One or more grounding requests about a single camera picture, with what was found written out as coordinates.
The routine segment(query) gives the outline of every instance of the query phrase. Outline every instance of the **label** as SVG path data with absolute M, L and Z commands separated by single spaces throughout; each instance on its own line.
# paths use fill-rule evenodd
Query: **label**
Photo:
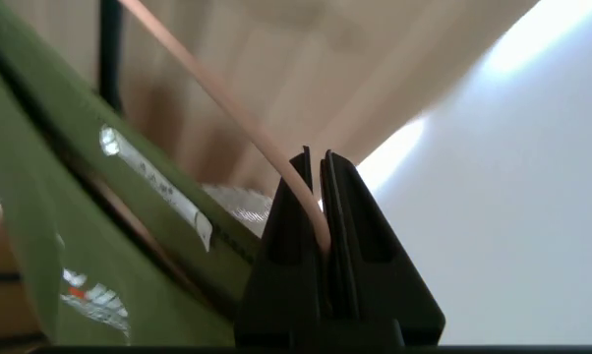
M 174 187 L 141 153 L 136 150 L 116 130 L 103 127 L 99 134 L 99 142 L 103 152 L 121 157 L 132 169 L 145 178 L 171 207 L 176 210 L 198 232 L 205 248 L 209 249 L 212 225 L 198 207 L 191 203 L 176 187 Z

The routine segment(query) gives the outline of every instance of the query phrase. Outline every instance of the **beige cord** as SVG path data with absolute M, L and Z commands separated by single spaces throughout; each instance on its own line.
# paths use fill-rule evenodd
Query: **beige cord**
M 237 122 L 253 144 L 274 166 L 312 221 L 318 245 L 326 257 L 331 246 L 326 218 L 310 189 L 289 163 L 285 154 L 274 143 L 267 130 L 255 122 L 246 109 L 227 93 L 217 79 L 196 60 L 139 0 L 119 0 L 119 2 L 134 14 L 148 31 L 180 61 L 200 86 L 207 91 L 208 95 Z

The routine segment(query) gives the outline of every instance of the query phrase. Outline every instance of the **green fabric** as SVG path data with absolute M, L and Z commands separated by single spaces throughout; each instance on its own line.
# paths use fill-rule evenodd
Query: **green fabric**
M 230 324 L 172 284 L 125 238 L 55 157 L 36 124 L 51 127 L 54 138 L 107 184 L 207 294 L 231 310 L 243 294 L 258 238 L 115 116 L 1 1 L 0 66 L 0 202 L 45 333 L 60 343 L 230 344 Z M 121 133 L 211 221 L 209 252 L 145 179 L 102 152 L 103 126 Z M 86 274 L 86 289 L 99 283 L 119 295 L 129 314 L 129 338 L 58 300 L 68 294 L 63 269 Z

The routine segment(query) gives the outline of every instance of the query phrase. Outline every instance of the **beige curtain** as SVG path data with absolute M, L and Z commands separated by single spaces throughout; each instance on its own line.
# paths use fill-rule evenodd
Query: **beige curtain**
M 98 1 L 7 0 L 95 85 Z M 536 0 L 146 0 L 290 155 L 359 163 Z M 126 14 L 127 119 L 190 176 L 272 195 L 278 175 Z

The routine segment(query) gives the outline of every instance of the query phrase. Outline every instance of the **white label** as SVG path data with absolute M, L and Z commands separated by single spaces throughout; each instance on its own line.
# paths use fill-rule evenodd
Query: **white label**
M 106 155 L 118 155 L 137 173 L 145 178 L 151 187 L 157 191 L 178 213 L 187 220 L 198 232 L 208 252 L 212 225 L 197 206 L 187 199 L 174 187 L 158 170 L 145 159 L 126 139 L 116 130 L 103 127 L 99 134 L 101 148 Z

